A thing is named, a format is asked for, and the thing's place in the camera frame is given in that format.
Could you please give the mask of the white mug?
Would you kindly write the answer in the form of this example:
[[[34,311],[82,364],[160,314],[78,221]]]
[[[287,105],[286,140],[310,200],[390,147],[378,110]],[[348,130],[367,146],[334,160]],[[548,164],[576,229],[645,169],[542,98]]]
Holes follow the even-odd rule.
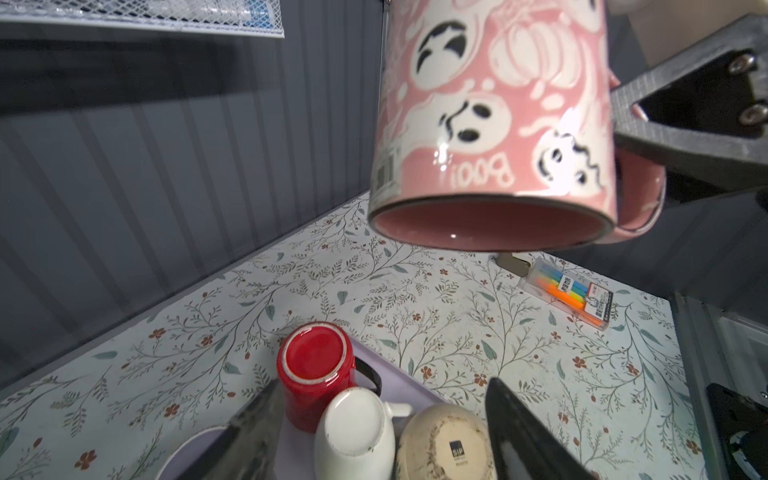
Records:
[[[393,420],[414,414],[407,403],[389,403],[354,387],[325,409],[314,439],[317,479],[389,479],[396,456]]]

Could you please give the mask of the beige speckled mug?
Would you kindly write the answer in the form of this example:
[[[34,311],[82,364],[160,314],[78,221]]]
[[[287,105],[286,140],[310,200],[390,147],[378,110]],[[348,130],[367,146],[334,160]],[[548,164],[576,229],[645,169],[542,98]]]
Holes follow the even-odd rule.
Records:
[[[395,479],[497,477],[486,424],[452,404],[435,404],[413,416],[398,440]]]

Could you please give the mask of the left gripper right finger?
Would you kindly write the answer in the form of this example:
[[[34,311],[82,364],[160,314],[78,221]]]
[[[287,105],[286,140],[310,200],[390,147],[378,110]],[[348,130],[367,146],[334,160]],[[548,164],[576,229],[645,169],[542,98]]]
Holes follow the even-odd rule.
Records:
[[[593,477],[499,378],[488,383],[485,412],[499,479]]]

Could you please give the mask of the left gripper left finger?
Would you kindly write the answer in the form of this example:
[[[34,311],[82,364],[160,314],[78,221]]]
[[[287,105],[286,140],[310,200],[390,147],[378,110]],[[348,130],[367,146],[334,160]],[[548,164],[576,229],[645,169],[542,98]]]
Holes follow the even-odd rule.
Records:
[[[272,380],[177,479],[273,479],[283,419],[284,395],[280,382]]]

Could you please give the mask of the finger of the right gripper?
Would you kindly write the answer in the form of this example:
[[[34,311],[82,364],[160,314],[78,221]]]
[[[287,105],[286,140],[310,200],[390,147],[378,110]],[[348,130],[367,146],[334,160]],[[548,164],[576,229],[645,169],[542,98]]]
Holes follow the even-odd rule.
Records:
[[[720,192],[766,187],[766,16],[741,17],[610,99],[619,149]]]

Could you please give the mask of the highlighter pen pack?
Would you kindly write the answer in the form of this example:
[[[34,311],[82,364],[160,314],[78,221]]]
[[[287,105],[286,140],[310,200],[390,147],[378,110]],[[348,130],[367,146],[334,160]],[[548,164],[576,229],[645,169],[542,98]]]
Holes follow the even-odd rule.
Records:
[[[583,275],[538,259],[518,287],[598,330],[609,326],[614,292]]]

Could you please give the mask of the lavender tray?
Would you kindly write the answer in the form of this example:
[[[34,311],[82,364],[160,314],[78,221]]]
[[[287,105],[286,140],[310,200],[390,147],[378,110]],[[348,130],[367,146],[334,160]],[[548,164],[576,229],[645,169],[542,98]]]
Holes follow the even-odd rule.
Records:
[[[392,417],[395,439],[398,440],[408,422],[427,408],[444,404],[444,400],[397,366],[390,364],[376,351],[355,338],[351,344],[357,360],[377,372],[382,380],[380,399],[390,404],[409,404],[413,413],[407,417]],[[315,479],[315,444],[325,433],[323,421],[315,434],[297,429],[288,419],[282,423],[274,459],[273,479]]]

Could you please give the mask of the red mug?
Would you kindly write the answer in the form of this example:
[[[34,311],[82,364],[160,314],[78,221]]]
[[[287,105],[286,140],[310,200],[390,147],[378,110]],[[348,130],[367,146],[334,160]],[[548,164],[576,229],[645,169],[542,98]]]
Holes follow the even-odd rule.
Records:
[[[276,361],[285,395],[285,414],[297,429],[313,433],[330,402],[357,385],[356,373],[382,392],[380,375],[354,352],[351,338],[338,326],[314,322],[298,327],[283,341]]]

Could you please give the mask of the pink ghost mug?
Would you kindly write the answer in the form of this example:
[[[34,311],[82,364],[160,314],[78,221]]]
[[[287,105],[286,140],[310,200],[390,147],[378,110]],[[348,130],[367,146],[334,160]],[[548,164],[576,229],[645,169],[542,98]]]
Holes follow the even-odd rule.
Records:
[[[395,1],[368,219],[389,239],[560,250],[648,232],[666,172],[617,148],[601,1]]]

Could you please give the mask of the lavender mug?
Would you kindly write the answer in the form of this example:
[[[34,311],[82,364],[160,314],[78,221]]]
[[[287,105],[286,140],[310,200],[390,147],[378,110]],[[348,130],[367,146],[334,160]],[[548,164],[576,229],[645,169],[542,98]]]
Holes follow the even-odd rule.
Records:
[[[156,475],[157,480],[177,479],[224,433],[225,426],[202,430],[187,439],[165,461]]]

